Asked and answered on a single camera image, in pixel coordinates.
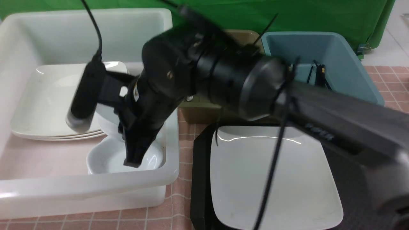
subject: screw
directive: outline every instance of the screw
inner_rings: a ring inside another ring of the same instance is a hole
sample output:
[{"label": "screw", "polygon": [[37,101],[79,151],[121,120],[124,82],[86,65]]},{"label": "screw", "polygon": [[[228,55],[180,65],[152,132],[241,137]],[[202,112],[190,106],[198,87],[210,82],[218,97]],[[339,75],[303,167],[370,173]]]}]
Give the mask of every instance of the screw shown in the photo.
[{"label": "screw", "polygon": [[172,79],[172,78],[173,78],[173,73],[172,73],[171,71],[169,71],[169,72],[166,74],[166,77],[168,77],[168,79]]}]

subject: green backdrop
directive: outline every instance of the green backdrop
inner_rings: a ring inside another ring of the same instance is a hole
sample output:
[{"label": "green backdrop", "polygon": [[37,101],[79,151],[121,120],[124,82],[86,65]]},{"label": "green backdrop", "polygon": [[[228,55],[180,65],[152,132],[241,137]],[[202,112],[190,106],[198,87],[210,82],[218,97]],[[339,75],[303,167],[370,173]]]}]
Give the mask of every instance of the green backdrop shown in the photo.
[{"label": "green backdrop", "polygon": [[[87,0],[90,8],[166,7],[157,0]],[[395,0],[174,0],[186,3],[225,29],[260,32],[274,14],[270,31],[328,31],[359,44],[379,45]],[[0,17],[32,11],[83,9],[80,0],[0,0]],[[173,23],[182,20],[174,15]]]}]

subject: black cable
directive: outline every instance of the black cable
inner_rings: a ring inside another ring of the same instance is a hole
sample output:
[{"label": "black cable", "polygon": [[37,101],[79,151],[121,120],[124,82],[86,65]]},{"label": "black cable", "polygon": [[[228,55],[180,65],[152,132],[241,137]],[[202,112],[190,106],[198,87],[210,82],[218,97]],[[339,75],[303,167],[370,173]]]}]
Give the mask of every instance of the black cable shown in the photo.
[{"label": "black cable", "polygon": [[274,149],[273,159],[272,159],[271,164],[270,164],[270,170],[269,170],[267,182],[266,182],[265,188],[264,188],[263,199],[261,201],[260,209],[258,211],[258,216],[257,216],[256,223],[254,224],[254,228],[253,228],[254,230],[258,230],[260,228],[261,221],[263,220],[263,216],[264,216],[264,212],[265,212],[265,207],[267,206],[268,196],[270,194],[271,185],[273,183],[274,171],[276,169],[277,161],[278,161],[278,158],[279,158],[281,143],[282,143],[283,137],[284,137],[285,125],[287,124],[288,114],[289,114],[289,110],[290,110],[290,98],[291,98],[291,96],[288,94],[288,90],[289,89],[286,88],[287,97],[285,99],[285,108],[284,108],[284,113],[283,113],[282,120],[281,120],[279,136],[278,136],[276,147]]},{"label": "black cable", "polygon": [[258,36],[258,38],[253,42],[253,45],[255,45],[260,40],[261,36],[270,28],[270,26],[276,20],[278,15],[279,14],[274,15],[273,19],[268,23],[268,25],[264,28],[264,30],[261,32],[261,34]]},{"label": "black cable", "polygon": [[313,69],[313,68],[314,68],[314,66],[312,65],[312,66],[311,66],[311,69],[310,69],[310,73],[308,74],[307,84],[310,82],[311,74],[312,74],[312,69]]},{"label": "black cable", "polygon": [[98,35],[99,47],[98,47],[98,50],[97,50],[97,52],[95,53],[94,57],[98,57],[99,59],[102,59],[102,58],[101,58],[101,56],[102,56],[102,36],[101,36],[101,32],[99,31],[97,22],[95,21],[95,18],[94,18],[94,16],[93,16],[92,13],[91,13],[91,10],[90,10],[90,8],[88,7],[88,4],[85,2],[85,0],[81,0],[81,2],[82,2],[82,5],[84,5],[85,9],[87,10],[88,15],[90,16],[91,21],[92,21],[92,24],[94,25],[94,28],[95,28],[95,30],[96,30],[96,32],[97,32],[97,35]]},{"label": "black cable", "polygon": [[168,0],[160,0],[160,1],[163,2],[163,3],[165,3],[166,5],[171,6],[171,7],[174,7],[174,8],[178,8],[178,7],[179,7],[178,4],[176,4],[176,3],[174,3],[174,2],[171,2],[171,1],[168,1]]},{"label": "black cable", "polygon": [[253,230],[258,230],[260,228],[261,221],[263,220],[265,207],[267,206],[267,203],[268,203],[268,196],[270,194],[271,186],[273,184],[274,172],[275,172],[277,161],[278,161],[278,158],[279,158],[279,152],[280,152],[281,143],[282,143],[283,137],[284,137],[285,126],[287,124],[288,115],[290,113],[290,103],[292,101],[294,104],[296,104],[293,97],[291,96],[291,82],[295,78],[296,67],[298,66],[299,61],[300,61],[300,58],[297,57],[294,65],[293,65],[292,71],[290,72],[290,75],[287,76],[287,79],[280,86],[280,89],[284,89],[285,92],[286,92],[286,98],[285,98],[285,102],[284,102],[284,112],[283,112],[283,115],[282,115],[282,118],[281,118],[279,136],[278,136],[277,144],[276,144],[274,152],[273,152],[273,158],[272,158],[272,161],[271,161],[271,164],[270,164],[270,169],[269,169],[269,173],[268,173],[268,177],[267,177],[267,182],[265,183],[263,199],[261,200],[260,209],[258,211],[257,219],[256,219],[256,222],[254,224]]}]

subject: white square plate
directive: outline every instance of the white square plate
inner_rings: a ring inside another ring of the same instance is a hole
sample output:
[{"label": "white square plate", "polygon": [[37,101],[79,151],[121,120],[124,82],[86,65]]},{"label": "white square plate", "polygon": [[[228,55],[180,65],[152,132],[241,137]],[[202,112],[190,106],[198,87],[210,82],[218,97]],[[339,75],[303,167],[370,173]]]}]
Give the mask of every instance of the white square plate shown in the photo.
[{"label": "white square plate", "polygon": [[[214,211],[225,225],[253,228],[279,127],[223,126],[211,145]],[[322,230],[337,226],[341,201],[321,144],[287,127],[261,230]]]},{"label": "white square plate", "polygon": [[[122,62],[105,62],[107,70],[127,72]],[[43,65],[32,74],[20,99],[11,130],[27,138],[75,135],[65,123],[85,64]],[[100,130],[96,119],[88,132]]]}]

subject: white dish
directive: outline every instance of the white dish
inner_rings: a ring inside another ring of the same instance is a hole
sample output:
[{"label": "white dish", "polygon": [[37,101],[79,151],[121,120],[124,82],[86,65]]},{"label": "white dish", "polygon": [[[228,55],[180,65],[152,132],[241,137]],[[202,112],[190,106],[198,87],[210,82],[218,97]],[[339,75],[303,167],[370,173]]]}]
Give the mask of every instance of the white dish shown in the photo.
[{"label": "white dish", "polygon": [[83,133],[83,134],[76,134],[76,135],[67,135],[67,136],[51,136],[51,137],[47,137],[47,136],[28,136],[28,135],[21,135],[22,138],[26,138],[26,139],[31,139],[31,140],[37,140],[37,139],[41,139],[41,140],[53,140],[53,139],[69,139],[69,138],[82,138],[82,137],[87,137],[87,136],[94,136],[97,134],[101,134],[104,133],[102,130],[99,131],[94,131],[94,132],[89,132],[89,133]]},{"label": "white dish", "polygon": [[[139,75],[144,66],[142,63],[134,63],[129,67],[133,75]],[[101,130],[109,137],[124,142],[122,135],[118,133],[119,118],[114,113],[114,108],[98,104],[95,109],[94,119],[98,121]]]},{"label": "white dish", "polygon": [[[122,62],[105,62],[107,70],[127,72]],[[85,64],[43,65],[31,74],[11,120],[11,130],[22,136],[75,135],[65,123]],[[100,130],[93,121],[90,132]]]},{"label": "white dish", "polygon": [[32,137],[32,136],[19,136],[18,134],[16,136],[21,137],[21,138],[25,138],[25,139],[30,139],[30,140],[44,140],[44,141],[73,141],[73,140],[86,140],[86,139],[90,139],[90,138],[97,138],[97,137],[101,137],[104,136],[105,133],[104,132],[98,132],[96,134],[91,134],[91,135],[85,135],[85,136],[81,136],[81,137],[66,137],[66,138],[41,138],[41,137]]},{"label": "white dish", "polygon": [[[279,127],[223,126],[211,145],[214,211],[231,228],[253,228]],[[341,201],[321,144],[285,130],[261,230],[322,230],[343,218]]]},{"label": "white dish", "polygon": [[88,171],[90,174],[103,174],[157,169],[163,161],[163,149],[157,141],[154,141],[138,168],[124,166],[125,157],[125,144],[106,137],[88,154]]}]

